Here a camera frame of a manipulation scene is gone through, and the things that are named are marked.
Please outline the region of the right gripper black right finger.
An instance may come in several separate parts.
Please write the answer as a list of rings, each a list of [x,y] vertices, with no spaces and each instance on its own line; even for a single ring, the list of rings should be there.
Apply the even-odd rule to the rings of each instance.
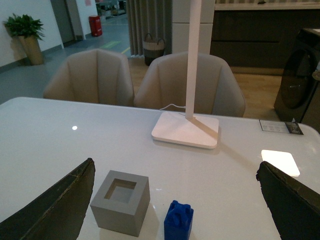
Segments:
[[[273,166],[259,165],[256,179],[282,240],[320,238],[320,194]]]

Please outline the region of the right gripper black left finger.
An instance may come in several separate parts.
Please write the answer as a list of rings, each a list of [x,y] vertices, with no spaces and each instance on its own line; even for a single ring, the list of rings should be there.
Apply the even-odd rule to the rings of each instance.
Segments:
[[[95,163],[88,158],[0,224],[2,240],[75,240],[93,193]]]

